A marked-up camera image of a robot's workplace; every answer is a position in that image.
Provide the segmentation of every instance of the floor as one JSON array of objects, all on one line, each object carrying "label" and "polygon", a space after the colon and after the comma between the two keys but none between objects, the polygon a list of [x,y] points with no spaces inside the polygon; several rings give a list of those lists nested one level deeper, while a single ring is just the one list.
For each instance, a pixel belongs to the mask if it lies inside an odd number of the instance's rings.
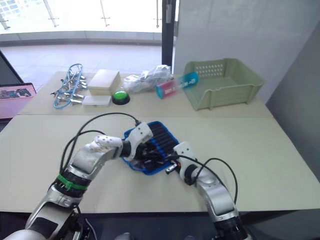
[{"label": "floor", "polygon": [[75,63],[84,72],[99,69],[140,73],[161,64],[161,46],[117,44],[64,44],[0,47],[25,83],[38,92],[57,71],[67,71]]}]

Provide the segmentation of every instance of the clear plastic bag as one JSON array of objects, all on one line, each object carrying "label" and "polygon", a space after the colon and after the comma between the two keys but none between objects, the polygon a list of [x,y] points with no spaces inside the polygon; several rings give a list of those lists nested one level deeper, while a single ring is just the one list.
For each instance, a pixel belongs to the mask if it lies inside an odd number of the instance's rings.
[{"label": "clear plastic bag", "polygon": [[130,75],[124,78],[123,88],[131,94],[154,91],[156,86],[173,79],[171,67],[158,65],[151,71],[143,71],[140,76]]}]

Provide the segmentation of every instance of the plastic basket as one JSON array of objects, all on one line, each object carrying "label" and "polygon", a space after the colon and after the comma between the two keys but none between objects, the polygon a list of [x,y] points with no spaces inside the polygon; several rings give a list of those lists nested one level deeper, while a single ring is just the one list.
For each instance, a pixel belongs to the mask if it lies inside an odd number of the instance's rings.
[{"label": "plastic basket", "polygon": [[195,110],[249,104],[265,82],[236,58],[191,61],[184,74],[191,72],[198,74],[199,82],[184,91]]}]

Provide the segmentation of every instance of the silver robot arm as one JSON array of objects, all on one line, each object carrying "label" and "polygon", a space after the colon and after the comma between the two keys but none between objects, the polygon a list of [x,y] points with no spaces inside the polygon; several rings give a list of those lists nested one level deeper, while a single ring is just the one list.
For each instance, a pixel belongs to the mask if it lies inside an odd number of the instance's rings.
[{"label": "silver robot arm", "polygon": [[[178,155],[184,155],[196,159],[189,144],[184,141],[175,146],[174,151]],[[180,164],[179,175],[187,184],[193,184],[200,166],[186,158],[180,157],[177,160]],[[195,181],[195,186],[204,199],[205,206],[210,218],[218,232],[218,240],[251,240],[244,229],[237,207],[224,185],[210,171],[203,168]]]},{"label": "silver robot arm", "polygon": [[45,197],[30,215],[25,229],[16,231],[5,240],[53,240],[63,238],[68,220],[73,215],[91,181],[106,161],[134,159],[137,147],[153,137],[145,122],[134,128],[126,140],[100,135],[82,147],[58,175]]}]

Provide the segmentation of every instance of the beige tabletop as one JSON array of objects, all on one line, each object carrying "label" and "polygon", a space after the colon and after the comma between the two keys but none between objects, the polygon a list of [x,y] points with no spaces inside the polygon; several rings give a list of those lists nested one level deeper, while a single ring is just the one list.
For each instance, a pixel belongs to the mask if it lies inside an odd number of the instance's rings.
[{"label": "beige tabletop", "polygon": [[[84,73],[89,82],[94,73]],[[98,115],[107,112],[125,112],[141,117],[232,117],[232,118],[272,118],[272,114],[258,98],[250,104],[234,104],[195,111],[183,91],[176,95],[160,99],[155,92],[131,94],[131,101],[126,105],[111,103],[108,107],[70,105],[64,109],[53,107],[54,97],[50,93],[61,86],[60,79],[65,72],[57,72],[54,77],[37,93],[35,97],[20,111],[20,115]],[[80,92],[90,95],[88,90]]]},{"label": "beige tabletop", "polygon": [[[0,211],[31,212],[57,177],[65,144],[91,116],[18,115],[0,133]],[[320,208],[320,185],[292,142],[271,117],[136,116],[161,121],[197,158],[227,161],[239,184],[240,211]],[[133,127],[125,116],[109,116],[87,129],[121,137]],[[82,135],[77,148],[93,140]],[[219,162],[210,163],[234,195],[234,180]],[[194,186],[173,172],[147,176],[121,159],[107,162],[91,183],[81,209],[87,213],[205,211]]]}]

